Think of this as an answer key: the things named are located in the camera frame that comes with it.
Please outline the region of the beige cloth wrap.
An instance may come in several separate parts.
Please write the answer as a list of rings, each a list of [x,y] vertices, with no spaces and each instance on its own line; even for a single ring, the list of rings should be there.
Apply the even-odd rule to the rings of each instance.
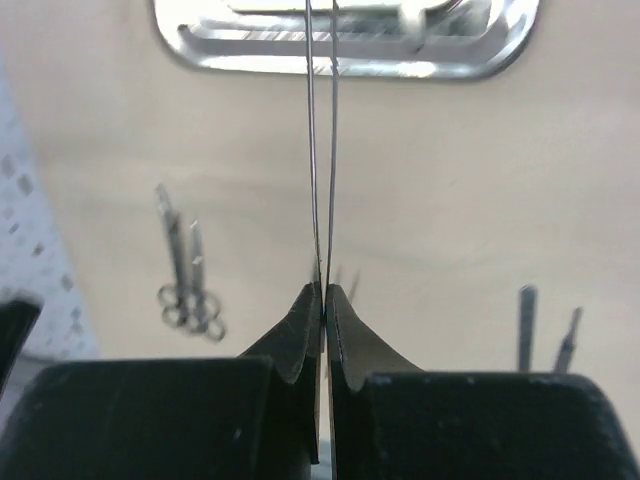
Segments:
[[[143,1],[5,1],[1,56],[108,357],[224,355],[289,308],[313,265],[306,83],[171,59]],[[548,1],[478,83],[343,79],[334,274],[415,363],[510,369],[538,287],[534,365],[584,310],[573,368],[639,380],[639,5]],[[163,185],[202,233],[215,343],[168,326]]]

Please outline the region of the steel forceps with rings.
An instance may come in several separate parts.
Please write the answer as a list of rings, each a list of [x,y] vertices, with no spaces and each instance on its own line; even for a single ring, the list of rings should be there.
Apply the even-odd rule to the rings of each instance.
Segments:
[[[179,329],[192,336],[189,332],[190,317],[187,301],[189,298],[190,281],[190,243],[189,227],[184,228],[180,212],[171,203],[168,191],[163,185],[155,188],[156,206],[166,236],[170,265],[174,280],[161,286],[157,292],[157,300],[162,307],[162,319],[170,327]]]

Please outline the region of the steel scalpel handle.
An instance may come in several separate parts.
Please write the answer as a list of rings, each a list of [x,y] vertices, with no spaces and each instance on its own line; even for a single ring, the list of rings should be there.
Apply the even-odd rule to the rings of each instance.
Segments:
[[[517,370],[529,372],[533,355],[537,288],[525,285],[519,291]]]
[[[573,310],[569,329],[561,341],[560,348],[556,355],[555,363],[552,369],[552,371],[556,374],[565,374],[570,369],[576,349],[577,332],[582,316],[582,307],[577,307]]]

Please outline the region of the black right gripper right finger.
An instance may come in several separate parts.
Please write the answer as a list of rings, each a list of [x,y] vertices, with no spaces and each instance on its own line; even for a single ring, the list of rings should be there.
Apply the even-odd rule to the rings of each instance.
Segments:
[[[326,294],[337,479],[635,479],[600,388],[574,374],[425,371]]]

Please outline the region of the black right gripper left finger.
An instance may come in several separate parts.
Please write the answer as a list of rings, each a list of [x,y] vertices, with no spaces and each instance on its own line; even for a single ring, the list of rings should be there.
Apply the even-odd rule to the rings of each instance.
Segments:
[[[307,479],[319,456],[321,292],[227,358],[64,362],[1,434],[5,479]]]

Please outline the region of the steel instrument tray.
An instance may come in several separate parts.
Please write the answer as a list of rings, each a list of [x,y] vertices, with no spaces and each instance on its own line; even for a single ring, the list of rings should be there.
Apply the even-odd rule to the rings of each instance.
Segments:
[[[538,1],[153,1],[159,36],[199,69],[472,81],[527,45]]]

